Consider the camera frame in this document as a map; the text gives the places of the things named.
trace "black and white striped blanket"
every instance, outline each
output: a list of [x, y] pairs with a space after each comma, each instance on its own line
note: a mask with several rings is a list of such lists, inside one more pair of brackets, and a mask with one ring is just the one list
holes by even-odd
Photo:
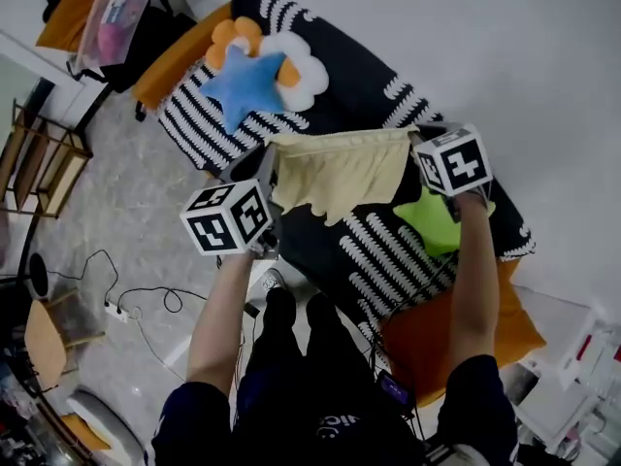
[[[220, 105], [198, 91], [215, 72], [197, 65], [166, 100], [160, 116], [197, 169], [217, 175], [245, 150], [281, 132], [321, 135], [442, 119], [411, 84], [296, 2], [232, 0], [232, 12], [233, 18], [254, 19], [266, 35], [291, 30], [302, 36], [325, 65], [330, 86], [303, 113], [251, 113], [233, 136], [227, 136]], [[391, 205], [359, 206], [331, 227], [308, 206], [282, 218], [281, 255], [334, 298], [370, 340], [379, 320], [404, 299], [430, 299], [454, 282], [455, 259], [428, 256], [418, 234], [392, 213], [395, 205], [418, 199], [418, 181], [410, 162]], [[511, 260], [533, 253], [530, 230], [496, 181], [491, 199], [497, 205], [490, 218], [496, 255]]]

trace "wooden chair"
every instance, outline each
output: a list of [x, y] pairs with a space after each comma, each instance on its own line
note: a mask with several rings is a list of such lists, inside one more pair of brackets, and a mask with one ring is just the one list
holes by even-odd
[[28, 357], [38, 374], [37, 379], [42, 390], [55, 387], [62, 375], [77, 371], [77, 369], [64, 371], [67, 365], [68, 349], [106, 336], [102, 332], [97, 335], [67, 341], [56, 324], [54, 324], [49, 315], [49, 310], [68, 298], [74, 297], [77, 292], [77, 288], [72, 288], [60, 297], [47, 303], [43, 303], [40, 300], [32, 301], [26, 323], [24, 341], [28, 350]]

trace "beige cloth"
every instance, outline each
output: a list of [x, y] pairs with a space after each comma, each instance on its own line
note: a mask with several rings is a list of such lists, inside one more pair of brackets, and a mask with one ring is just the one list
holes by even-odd
[[310, 204], [316, 216], [336, 224], [357, 205], [392, 201], [409, 155], [405, 129], [333, 135], [276, 135], [278, 184], [272, 194], [284, 213]]

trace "plastic storage bin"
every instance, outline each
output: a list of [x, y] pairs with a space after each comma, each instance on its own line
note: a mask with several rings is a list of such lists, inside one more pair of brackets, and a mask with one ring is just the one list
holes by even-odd
[[95, 0], [74, 69], [122, 64], [148, 0]]

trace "dark t-shirt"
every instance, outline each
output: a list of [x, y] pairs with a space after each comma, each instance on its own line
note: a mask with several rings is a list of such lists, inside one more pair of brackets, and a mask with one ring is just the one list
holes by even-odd
[[438, 434], [425, 443], [385, 399], [375, 386], [359, 388], [329, 374], [318, 379], [302, 359], [244, 377], [231, 431], [227, 397], [210, 384], [185, 383], [164, 405], [148, 462], [505, 465], [514, 459], [515, 416], [491, 356], [452, 372]]

